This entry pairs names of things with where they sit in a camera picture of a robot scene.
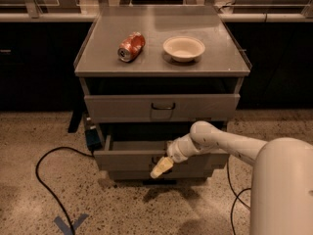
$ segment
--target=drawer front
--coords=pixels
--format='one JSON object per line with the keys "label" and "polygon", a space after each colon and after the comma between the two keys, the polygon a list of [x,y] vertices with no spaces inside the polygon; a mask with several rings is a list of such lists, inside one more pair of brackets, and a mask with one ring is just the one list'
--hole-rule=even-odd
{"label": "drawer front", "polygon": [[94,122],[193,121],[234,115],[239,94],[85,96]]}

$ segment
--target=concrete floor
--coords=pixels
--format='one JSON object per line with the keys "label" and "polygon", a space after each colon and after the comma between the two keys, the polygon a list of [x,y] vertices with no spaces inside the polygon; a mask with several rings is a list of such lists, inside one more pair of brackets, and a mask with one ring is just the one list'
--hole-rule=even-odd
{"label": "concrete floor", "polygon": [[[0,113],[0,234],[70,234],[62,210],[35,177],[38,160],[55,147],[89,153],[82,124],[76,133],[67,133],[70,117]],[[228,131],[264,140],[289,136],[313,144],[313,111],[239,110]],[[250,186],[249,165],[231,157],[230,173],[237,192]],[[61,150],[43,161],[40,175],[71,219],[78,220],[76,234],[232,234],[235,198],[226,168],[215,170],[205,182],[144,186],[140,181],[111,181],[93,159]],[[249,200],[249,192],[243,199]],[[237,234],[248,234],[249,210],[241,204],[236,204],[234,223]]]}

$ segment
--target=black cabinet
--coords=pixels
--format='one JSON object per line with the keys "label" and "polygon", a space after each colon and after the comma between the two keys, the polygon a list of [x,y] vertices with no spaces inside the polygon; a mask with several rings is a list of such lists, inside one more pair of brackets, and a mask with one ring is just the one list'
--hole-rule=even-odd
{"label": "black cabinet", "polygon": [[73,62],[91,23],[0,23],[0,111],[67,111],[81,97]]}
{"label": "black cabinet", "polygon": [[240,108],[313,106],[313,23],[227,23],[252,63]]}

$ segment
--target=drawer handle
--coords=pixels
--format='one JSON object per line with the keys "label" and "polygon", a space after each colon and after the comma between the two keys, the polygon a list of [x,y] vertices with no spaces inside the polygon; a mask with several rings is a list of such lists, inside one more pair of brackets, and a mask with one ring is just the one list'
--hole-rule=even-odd
{"label": "drawer handle", "polygon": [[171,107],[156,107],[154,105],[154,103],[151,103],[151,108],[154,109],[154,110],[174,110],[176,107],[176,104],[173,103],[173,105]]}

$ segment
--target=gray cabinet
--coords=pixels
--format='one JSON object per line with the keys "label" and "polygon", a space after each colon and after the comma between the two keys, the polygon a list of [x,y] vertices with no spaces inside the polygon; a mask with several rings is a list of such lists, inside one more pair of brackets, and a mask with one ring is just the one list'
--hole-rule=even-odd
{"label": "gray cabinet", "polygon": [[[123,63],[119,43],[140,31],[147,45]],[[199,62],[177,63],[162,51],[170,36],[200,39]],[[111,179],[149,179],[170,140],[204,119],[226,125],[240,100],[249,68],[213,8],[208,6],[107,7],[77,57],[75,73],[102,149],[99,169]],[[177,164],[163,178],[207,178],[228,155],[215,151]]]}

